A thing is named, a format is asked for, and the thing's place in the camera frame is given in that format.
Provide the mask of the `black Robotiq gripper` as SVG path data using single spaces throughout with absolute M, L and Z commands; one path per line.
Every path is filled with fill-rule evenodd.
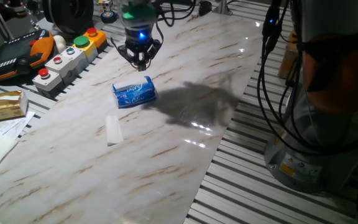
M 150 67 L 152 59 L 154 59 L 162 46 L 159 40 L 153 40 L 152 29 L 152 26 L 141 26 L 135 29 L 126 28 L 125 45 L 120 45 L 117 48 L 119 54 L 136 70 L 147 70 Z M 135 50 L 135 52 L 143 52 L 144 62 L 142 68 L 139 64 L 139 55 L 132 50 Z

